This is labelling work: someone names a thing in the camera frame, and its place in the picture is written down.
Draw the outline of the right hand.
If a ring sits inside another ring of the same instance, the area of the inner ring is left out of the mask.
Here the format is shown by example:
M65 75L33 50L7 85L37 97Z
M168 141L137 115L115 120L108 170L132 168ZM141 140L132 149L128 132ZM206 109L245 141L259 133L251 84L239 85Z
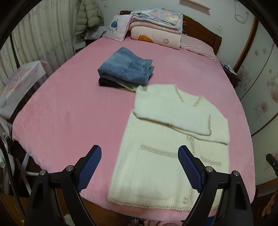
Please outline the right hand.
M277 191L272 195L270 201L268 202L267 206L264 208L261 216L264 217L265 215L269 215L274 208L274 205L277 203Z

